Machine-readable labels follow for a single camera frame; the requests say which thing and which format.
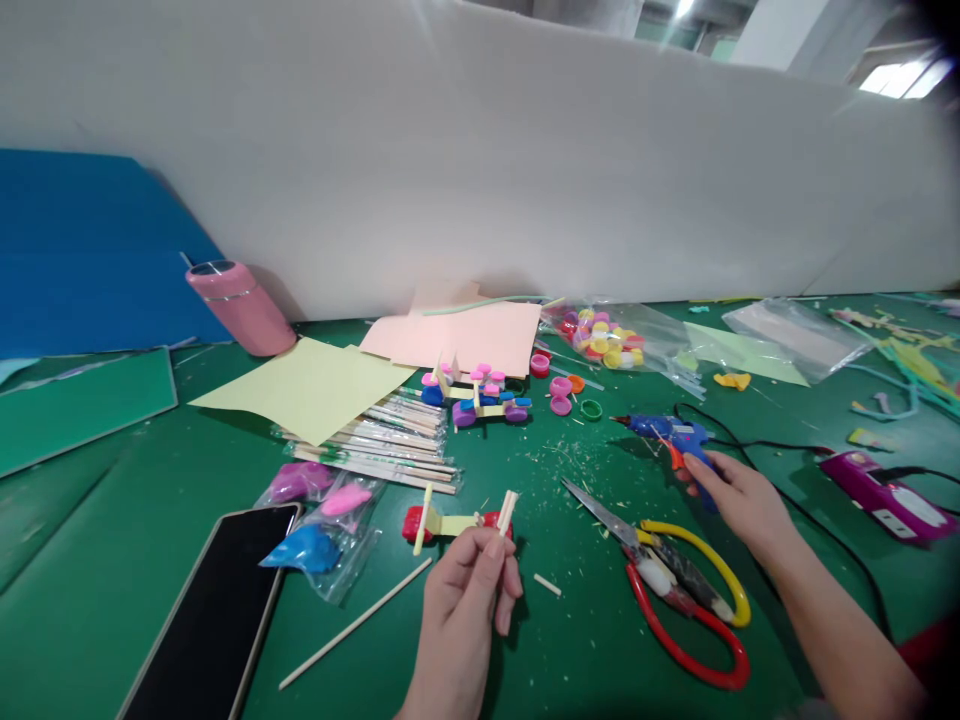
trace phone screen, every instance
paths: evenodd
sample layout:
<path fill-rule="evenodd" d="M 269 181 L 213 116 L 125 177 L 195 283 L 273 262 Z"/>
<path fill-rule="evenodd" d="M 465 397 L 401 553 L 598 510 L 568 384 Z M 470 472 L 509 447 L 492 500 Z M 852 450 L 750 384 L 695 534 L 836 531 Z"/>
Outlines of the phone screen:
<path fill-rule="evenodd" d="M 299 512 L 289 504 L 220 519 L 119 717 L 239 715 L 280 580 L 258 563 Z"/>

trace blue board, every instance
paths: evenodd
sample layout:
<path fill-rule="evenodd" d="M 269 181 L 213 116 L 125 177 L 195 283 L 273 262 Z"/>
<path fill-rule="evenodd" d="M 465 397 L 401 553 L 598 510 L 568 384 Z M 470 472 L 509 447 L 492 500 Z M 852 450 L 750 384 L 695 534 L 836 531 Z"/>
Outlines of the blue board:
<path fill-rule="evenodd" d="M 0 150 L 0 358 L 230 340 L 180 253 L 223 258 L 136 161 Z"/>

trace blue hot glue gun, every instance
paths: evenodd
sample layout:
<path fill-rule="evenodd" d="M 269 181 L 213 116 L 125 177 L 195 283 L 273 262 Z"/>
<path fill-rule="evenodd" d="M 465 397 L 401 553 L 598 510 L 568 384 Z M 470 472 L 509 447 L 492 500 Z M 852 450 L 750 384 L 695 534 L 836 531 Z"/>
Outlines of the blue hot glue gun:
<path fill-rule="evenodd" d="M 683 454 L 685 452 L 699 458 L 707 466 L 713 467 L 713 463 L 703 452 L 703 444 L 710 439 L 703 425 L 697 423 L 683 424 L 677 418 L 669 415 L 623 415 L 610 419 L 621 425 L 626 425 L 642 438 L 659 440 L 666 445 L 670 451 L 670 460 L 673 463 L 674 471 L 684 466 Z M 704 509 L 710 513 L 717 512 L 717 503 L 713 496 L 699 482 L 697 488 L 700 490 L 700 498 L 703 500 Z"/>

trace pink water bottle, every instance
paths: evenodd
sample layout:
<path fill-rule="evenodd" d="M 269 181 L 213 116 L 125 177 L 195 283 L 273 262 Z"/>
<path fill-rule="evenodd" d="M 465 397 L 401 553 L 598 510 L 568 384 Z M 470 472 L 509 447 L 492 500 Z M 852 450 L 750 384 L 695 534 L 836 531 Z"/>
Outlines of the pink water bottle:
<path fill-rule="evenodd" d="M 296 344 L 293 329 L 246 265 L 200 263 L 187 270 L 187 282 L 251 355 L 278 355 Z"/>

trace scissor blade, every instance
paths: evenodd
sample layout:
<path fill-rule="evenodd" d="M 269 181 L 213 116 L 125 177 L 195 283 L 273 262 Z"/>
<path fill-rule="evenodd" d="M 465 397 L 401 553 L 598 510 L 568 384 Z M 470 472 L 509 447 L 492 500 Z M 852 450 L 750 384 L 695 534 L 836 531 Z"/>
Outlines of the scissor blade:
<path fill-rule="evenodd" d="M 583 503 L 587 510 L 593 513 L 597 520 L 607 526 L 607 529 L 616 536 L 617 540 L 630 548 L 640 546 L 640 541 L 637 540 L 637 529 L 633 525 L 618 518 L 594 500 L 592 495 L 588 495 L 566 478 L 560 478 L 560 482 L 577 500 Z"/>

